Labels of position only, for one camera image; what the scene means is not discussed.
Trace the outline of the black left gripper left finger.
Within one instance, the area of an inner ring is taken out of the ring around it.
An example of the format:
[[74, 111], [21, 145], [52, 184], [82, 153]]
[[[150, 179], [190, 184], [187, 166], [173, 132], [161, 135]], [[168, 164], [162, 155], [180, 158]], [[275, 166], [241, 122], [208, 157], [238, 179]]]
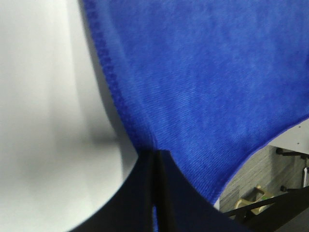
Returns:
[[153, 152], [141, 153], [131, 173], [111, 199], [72, 231], [151, 232], [153, 162]]

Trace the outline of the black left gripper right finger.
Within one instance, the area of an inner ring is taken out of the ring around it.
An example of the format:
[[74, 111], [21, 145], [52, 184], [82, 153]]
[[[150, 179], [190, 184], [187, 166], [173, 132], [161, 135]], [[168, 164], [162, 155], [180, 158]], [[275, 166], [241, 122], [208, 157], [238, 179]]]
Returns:
[[154, 154], [154, 206], [159, 232], [246, 232], [205, 200], [188, 182], [168, 151]]

